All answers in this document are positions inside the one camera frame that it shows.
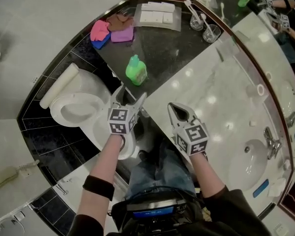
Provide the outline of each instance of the wristband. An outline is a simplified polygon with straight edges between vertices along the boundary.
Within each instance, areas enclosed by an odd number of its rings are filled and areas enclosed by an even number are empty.
[[[115,191],[115,188],[111,183],[93,176],[87,177],[83,184],[83,189],[99,196],[108,198],[110,201],[113,200]]]

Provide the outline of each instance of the glass cup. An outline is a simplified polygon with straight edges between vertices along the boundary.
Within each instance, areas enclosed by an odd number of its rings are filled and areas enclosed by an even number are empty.
[[[203,20],[201,20],[201,12],[197,11],[197,14],[200,18],[201,24],[198,23],[196,17],[194,15],[192,15],[191,19],[190,19],[190,26],[192,29],[194,30],[202,30],[203,29]]]
[[[213,32],[213,36],[210,32],[210,30],[208,28],[206,28],[205,32],[203,32],[203,39],[207,42],[207,43],[214,43],[217,38],[221,35],[221,30],[218,26],[216,25],[209,25],[212,32]]]

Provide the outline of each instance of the faucet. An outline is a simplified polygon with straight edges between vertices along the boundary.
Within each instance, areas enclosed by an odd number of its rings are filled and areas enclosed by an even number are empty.
[[[288,128],[293,127],[295,123],[295,112],[291,113],[289,117],[285,118],[285,121]]]
[[[282,147],[282,142],[280,141],[280,139],[275,140],[273,138],[269,127],[265,128],[264,137],[267,143],[267,147],[268,149],[270,149],[270,154],[268,154],[267,159],[270,160],[272,157],[276,158],[278,151]]]

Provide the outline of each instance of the paper towel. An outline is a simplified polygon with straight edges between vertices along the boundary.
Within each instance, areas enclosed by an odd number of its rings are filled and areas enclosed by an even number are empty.
[[[285,178],[279,178],[271,187],[269,188],[268,197],[278,197],[281,192],[284,191],[286,185]]]

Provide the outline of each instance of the sink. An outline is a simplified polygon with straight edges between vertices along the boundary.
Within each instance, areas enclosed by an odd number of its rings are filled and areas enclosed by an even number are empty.
[[[251,189],[266,170],[267,148],[257,139],[245,143],[231,160],[229,170],[230,189]]]

